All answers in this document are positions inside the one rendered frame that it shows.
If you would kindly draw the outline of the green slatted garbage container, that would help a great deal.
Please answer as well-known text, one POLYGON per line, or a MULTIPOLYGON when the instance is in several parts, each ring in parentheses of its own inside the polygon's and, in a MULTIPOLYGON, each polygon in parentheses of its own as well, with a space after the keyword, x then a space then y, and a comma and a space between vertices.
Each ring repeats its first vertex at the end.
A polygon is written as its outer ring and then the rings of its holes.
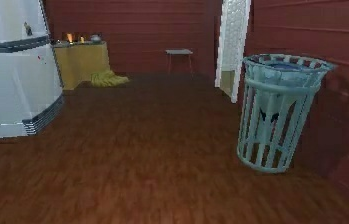
POLYGON ((297 143, 312 102, 325 75, 336 66, 322 59, 288 54, 256 54, 243 59, 244 98, 237 145, 239 159, 254 170, 285 172, 293 159, 297 143), (249 77, 256 64, 293 63, 319 75, 309 87, 265 84, 249 77))

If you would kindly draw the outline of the blue garbage can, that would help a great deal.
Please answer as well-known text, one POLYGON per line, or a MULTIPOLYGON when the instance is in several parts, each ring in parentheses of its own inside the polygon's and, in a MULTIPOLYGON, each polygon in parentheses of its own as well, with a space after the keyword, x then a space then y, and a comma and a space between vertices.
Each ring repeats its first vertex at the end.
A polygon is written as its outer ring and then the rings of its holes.
POLYGON ((306 66, 293 63, 264 63, 256 64, 249 75, 255 81, 287 87, 314 86, 319 75, 310 72, 306 66))

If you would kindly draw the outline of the yellow crumpled cloth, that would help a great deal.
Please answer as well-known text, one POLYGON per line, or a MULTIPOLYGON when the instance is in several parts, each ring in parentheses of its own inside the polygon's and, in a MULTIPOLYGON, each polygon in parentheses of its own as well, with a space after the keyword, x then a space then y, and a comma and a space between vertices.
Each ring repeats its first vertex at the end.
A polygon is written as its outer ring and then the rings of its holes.
POLYGON ((128 82, 128 77, 118 76, 112 70, 105 70, 91 75, 91 84, 94 87, 114 87, 128 82))

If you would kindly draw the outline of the yellow wooden counter cabinet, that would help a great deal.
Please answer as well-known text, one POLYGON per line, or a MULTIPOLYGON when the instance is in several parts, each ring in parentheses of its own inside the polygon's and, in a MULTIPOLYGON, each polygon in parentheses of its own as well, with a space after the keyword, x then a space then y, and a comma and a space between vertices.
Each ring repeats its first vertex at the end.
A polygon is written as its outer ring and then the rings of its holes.
POLYGON ((107 43, 56 44, 54 46, 64 90, 74 90, 93 73, 110 69, 107 43))

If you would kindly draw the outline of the white fridge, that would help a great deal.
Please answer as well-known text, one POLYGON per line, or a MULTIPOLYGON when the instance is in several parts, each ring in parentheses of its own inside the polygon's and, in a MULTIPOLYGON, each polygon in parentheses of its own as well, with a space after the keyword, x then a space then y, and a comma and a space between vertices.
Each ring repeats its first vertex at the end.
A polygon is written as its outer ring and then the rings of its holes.
POLYGON ((39 133, 64 103, 42 0, 0 0, 0 43, 39 36, 48 36, 50 43, 0 53, 0 138, 39 133))

